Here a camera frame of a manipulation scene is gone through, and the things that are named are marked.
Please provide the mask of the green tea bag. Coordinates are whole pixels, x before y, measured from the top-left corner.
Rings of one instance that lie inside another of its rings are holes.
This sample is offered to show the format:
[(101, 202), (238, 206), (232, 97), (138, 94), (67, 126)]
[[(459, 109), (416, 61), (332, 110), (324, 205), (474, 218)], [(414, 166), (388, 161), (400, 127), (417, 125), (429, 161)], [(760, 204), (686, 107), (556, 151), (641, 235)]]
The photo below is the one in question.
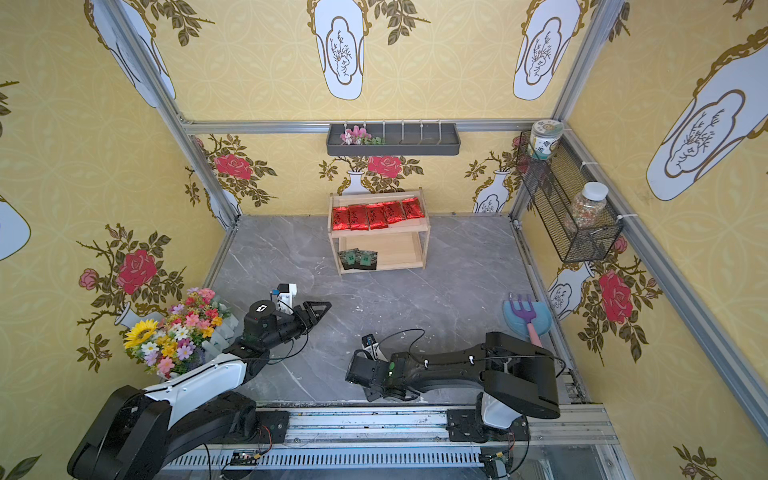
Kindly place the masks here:
[(338, 252), (339, 261), (343, 270), (358, 269), (358, 252), (359, 250), (356, 248), (340, 250)]
[(355, 268), (360, 270), (376, 270), (378, 265), (378, 253), (371, 250), (357, 249), (355, 252)]

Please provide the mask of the red tea bag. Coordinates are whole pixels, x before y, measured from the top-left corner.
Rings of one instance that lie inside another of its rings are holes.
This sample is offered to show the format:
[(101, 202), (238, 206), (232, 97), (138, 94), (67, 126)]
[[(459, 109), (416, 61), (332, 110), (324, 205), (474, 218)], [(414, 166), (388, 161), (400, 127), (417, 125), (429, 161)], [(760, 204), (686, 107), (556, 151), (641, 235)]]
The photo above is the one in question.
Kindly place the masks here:
[(406, 214), (400, 201), (384, 202), (382, 204), (382, 210), (388, 225), (393, 225), (406, 220)]
[(331, 230), (345, 231), (350, 229), (349, 209), (347, 207), (334, 207), (331, 212)]
[(418, 197), (411, 197), (401, 201), (403, 212), (407, 220), (421, 219), (425, 217), (421, 201)]
[(368, 231), (368, 208), (366, 205), (357, 204), (348, 207), (349, 224), (352, 231)]
[(388, 227), (388, 218), (382, 203), (368, 204), (366, 206), (366, 212), (370, 230), (378, 230)]

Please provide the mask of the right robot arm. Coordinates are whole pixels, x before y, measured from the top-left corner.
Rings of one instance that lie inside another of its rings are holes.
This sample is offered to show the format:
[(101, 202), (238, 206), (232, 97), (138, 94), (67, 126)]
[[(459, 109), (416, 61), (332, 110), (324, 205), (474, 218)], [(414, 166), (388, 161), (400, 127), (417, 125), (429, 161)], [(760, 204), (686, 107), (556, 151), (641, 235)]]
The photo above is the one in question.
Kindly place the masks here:
[(345, 380), (363, 388), (370, 402), (411, 401), (441, 389), (476, 389), (528, 418), (560, 417), (556, 363), (547, 349), (501, 332), (488, 332), (471, 348), (418, 356), (395, 352), (386, 359), (355, 351)]

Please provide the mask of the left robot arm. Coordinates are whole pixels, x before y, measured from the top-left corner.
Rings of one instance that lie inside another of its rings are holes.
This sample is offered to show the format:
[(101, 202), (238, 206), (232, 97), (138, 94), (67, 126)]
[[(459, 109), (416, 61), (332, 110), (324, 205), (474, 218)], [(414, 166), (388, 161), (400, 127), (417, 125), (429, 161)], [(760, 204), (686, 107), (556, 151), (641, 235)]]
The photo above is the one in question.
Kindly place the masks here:
[(152, 479), (166, 465), (213, 440), (274, 441), (284, 414), (260, 414), (238, 393), (274, 362), (272, 349), (307, 338), (332, 305), (305, 301), (287, 311), (261, 300), (252, 304), (243, 331), (211, 361), (148, 389), (115, 390), (72, 454), (75, 479)]

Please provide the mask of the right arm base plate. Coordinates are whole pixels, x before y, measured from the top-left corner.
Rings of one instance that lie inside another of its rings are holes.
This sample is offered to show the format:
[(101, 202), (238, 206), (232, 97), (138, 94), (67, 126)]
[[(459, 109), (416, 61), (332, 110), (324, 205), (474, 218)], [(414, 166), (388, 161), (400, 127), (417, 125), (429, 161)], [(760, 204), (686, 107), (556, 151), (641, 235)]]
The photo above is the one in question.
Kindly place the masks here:
[(478, 409), (449, 409), (446, 411), (446, 430), (451, 442), (486, 443), (489, 441), (527, 441), (528, 427), (523, 419), (512, 422), (508, 429), (487, 426)]

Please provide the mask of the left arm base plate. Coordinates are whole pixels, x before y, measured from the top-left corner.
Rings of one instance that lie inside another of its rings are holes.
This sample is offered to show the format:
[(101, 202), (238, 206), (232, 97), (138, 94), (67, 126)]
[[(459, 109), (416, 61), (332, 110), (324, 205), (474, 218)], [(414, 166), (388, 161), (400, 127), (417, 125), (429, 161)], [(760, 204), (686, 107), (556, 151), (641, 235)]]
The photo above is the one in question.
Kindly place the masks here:
[(252, 410), (241, 421), (245, 443), (282, 444), (289, 426), (290, 413), (285, 410)]

